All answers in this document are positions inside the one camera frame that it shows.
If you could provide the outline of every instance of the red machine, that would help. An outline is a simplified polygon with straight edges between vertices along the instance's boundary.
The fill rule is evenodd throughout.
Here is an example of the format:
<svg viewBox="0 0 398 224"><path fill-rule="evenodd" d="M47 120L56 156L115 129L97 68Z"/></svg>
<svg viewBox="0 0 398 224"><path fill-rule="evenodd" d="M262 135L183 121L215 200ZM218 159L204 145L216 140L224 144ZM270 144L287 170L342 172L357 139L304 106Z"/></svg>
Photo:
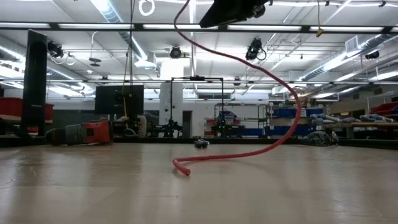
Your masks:
<svg viewBox="0 0 398 224"><path fill-rule="evenodd" d="M65 128L55 128L45 133L45 140L53 145L113 142L113 128L110 121L98 123L83 123L68 125Z"/></svg>

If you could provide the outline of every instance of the black monitor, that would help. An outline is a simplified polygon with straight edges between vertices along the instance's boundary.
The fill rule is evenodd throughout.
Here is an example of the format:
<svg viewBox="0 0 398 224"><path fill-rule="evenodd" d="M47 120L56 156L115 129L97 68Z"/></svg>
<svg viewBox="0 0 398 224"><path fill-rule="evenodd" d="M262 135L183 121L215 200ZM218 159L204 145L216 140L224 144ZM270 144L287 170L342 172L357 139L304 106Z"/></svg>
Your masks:
<svg viewBox="0 0 398 224"><path fill-rule="evenodd" d="M96 114L124 114L124 102L128 115L144 113L144 86L97 86L95 93Z"/></svg>

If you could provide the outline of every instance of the black pole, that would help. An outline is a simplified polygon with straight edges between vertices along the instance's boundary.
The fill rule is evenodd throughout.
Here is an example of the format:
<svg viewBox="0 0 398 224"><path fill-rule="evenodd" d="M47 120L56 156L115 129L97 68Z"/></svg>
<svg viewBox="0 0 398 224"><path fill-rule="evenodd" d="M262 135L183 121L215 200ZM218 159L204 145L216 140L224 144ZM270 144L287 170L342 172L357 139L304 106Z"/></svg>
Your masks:
<svg viewBox="0 0 398 224"><path fill-rule="evenodd" d="M170 82L170 120L173 119L173 80Z"/></svg>
<svg viewBox="0 0 398 224"><path fill-rule="evenodd" d="M223 118L224 118L224 78L220 78L221 80L221 111L223 113Z"/></svg>
<svg viewBox="0 0 398 224"><path fill-rule="evenodd" d="M19 126L22 132L27 132L29 126L37 126L38 136L44 136L46 79L47 36L28 30L22 116Z"/></svg>

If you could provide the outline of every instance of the small robot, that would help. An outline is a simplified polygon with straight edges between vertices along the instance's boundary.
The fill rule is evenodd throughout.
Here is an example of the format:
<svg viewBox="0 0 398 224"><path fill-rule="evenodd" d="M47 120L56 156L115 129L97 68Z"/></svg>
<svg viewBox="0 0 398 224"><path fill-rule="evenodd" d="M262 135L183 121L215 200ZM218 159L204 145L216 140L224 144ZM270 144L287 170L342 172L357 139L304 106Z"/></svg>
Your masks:
<svg viewBox="0 0 398 224"><path fill-rule="evenodd" d="M203 139L198 139L194 142L194 144L195 144L195 147L198 149L205 149L210 144L210 142L205 141Z"/></svg>

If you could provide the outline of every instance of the yellow object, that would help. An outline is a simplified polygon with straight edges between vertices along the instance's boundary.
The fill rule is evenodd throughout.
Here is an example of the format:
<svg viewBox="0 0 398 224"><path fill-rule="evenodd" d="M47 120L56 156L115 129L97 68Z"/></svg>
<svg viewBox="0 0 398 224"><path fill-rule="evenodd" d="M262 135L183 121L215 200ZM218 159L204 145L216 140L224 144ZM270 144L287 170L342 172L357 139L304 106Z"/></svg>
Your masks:
<svg viewBox="0 0 398 224"><path fill-rule="evenodd" d="M323 31L324 31L323 29L318 28L317 37L320 37L323 34Z"/></svg>

